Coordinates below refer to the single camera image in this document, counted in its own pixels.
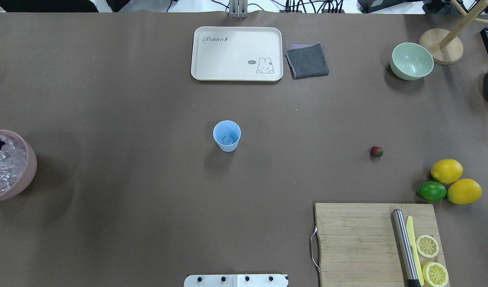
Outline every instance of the lime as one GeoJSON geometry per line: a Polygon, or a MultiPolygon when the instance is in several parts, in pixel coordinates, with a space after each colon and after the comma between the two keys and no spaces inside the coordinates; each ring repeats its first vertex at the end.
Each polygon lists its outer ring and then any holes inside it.
{"type": "Polygon", "coordinates": [[[462,176],[462,173],[462,165],[454,159],[440,160],[433,165],[430,171],[432,177],[443,184],[455,182],[462,176]]]}
{"type": "Polygon", "coordinates": [[[448,270],[437,262],[427,262],[421,269],[425,282],[432,287],[444,287],[448,284],[448,270]]]}
{"type": "Polygon", "coordinates": [[[437,181],[427,181],[419,187],[417,193],[424,199],[430,201],[441,200],[446,196],[446,187],[437,181]]]}
{"type": "Polygon", "coordinates": [[[423,234],[416,240],[417,252],[426,258],[434,258],[439,253],[439,244],[432,236],[423,234]]]}
{"type": "Polygon", "coordinates": [[[469,178],[457,180],[448,188],[448,200],[456,204],[472,203],[480,197],[480,185],[469,178]]]}

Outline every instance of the lemon slice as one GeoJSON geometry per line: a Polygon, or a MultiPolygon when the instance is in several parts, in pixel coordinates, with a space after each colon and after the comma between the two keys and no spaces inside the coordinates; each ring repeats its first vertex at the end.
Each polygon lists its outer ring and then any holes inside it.
{"type": "Polygon", "coordinates": [[[439,244],[432,236],[423,234],[416,240],[417,252],[426,258],[434,258],[439,253],[439,244]]]}
{"type": "Polygon", "coordinates": [[[432,287],[444,287],[448,284],[448,271],[437,262],[427,262],[423,265],[422,271],[425,282],[432,287]]]}

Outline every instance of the gray cloth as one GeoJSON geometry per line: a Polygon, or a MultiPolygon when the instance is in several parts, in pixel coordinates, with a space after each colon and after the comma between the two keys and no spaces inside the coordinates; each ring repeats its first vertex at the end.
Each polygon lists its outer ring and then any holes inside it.
{"type": "Polygon", "coordinates": [[[288,64],[292,67],[294,79],[326,76],[329,74],[322,45],[316,43],[308,47],[286,50],[288,64]]]}

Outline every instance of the wooden cutting board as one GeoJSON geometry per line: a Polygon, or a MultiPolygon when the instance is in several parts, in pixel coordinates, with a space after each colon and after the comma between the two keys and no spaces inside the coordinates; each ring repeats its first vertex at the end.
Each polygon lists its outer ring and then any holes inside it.
{"type": "Polygon", "coordinates": [[[391,216],[396,208],[404,221],[412,216],[416,238],[428,234],[439,243],[435,258],[419,255],[421,266],[436,261],[446,267],[431,204],[316,203],[321,287],[405,287],[391,216]]]}

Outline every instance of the tray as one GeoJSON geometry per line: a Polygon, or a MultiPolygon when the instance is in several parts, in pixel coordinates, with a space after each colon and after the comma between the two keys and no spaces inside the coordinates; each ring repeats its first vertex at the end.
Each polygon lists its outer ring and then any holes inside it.
{"type": "Polygon", "coordinates": [[[191,75],[200,81],[277,81],[283,76],[281,32],[270,27],[199,27],[191,75]]]}
{"type": "Polygon", "coordinates": [[[316,203],[321,287],[405,287],[391,217],[396,208],[404,220],[412,215],[416,238],[428,234],[439,243],[435,258],[419,256],[421,266],[436,261],[447,268],[431,204],[316,203]]]}

